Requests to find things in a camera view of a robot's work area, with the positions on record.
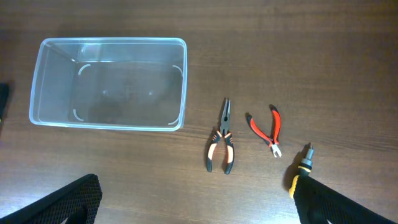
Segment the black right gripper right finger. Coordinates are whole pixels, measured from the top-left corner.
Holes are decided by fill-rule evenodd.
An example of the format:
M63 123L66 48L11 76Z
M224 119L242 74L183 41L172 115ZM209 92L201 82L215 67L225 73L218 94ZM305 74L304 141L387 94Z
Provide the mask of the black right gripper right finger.
M309 176L294 178L293 199L304 224L394 224Z

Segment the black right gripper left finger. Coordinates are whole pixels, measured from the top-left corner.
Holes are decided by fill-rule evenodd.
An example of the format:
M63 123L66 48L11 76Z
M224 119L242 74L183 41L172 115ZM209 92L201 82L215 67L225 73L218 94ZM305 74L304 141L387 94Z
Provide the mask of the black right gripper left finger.
M103 193L97 175L87 174L1 218L1 223L93 224Z

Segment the orange black needle-nose pliers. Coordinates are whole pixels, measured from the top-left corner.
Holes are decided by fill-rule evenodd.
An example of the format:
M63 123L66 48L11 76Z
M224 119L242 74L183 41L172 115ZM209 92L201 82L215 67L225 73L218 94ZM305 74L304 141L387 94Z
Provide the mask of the orange black needle-nose pliers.
M211 139L211 144L208 148L207 151L207 157L206 157L206 169L208 172L211 172L213 170L212 168L212 160L213 160L213 154L216 149L216 146L218 142L224 138L226 142L226 150L227 150L227 155L226 155L226 167L224 170L225 174L230 174L233 164L234 164L234 144L233 144L233 137L232 133L229 130L229 124L230 124L230 109L231 109L231 100L229 98L226 98L224 101L224 106L223 110L221 113L221 118L220 118L220 128L217 130L212 139Z

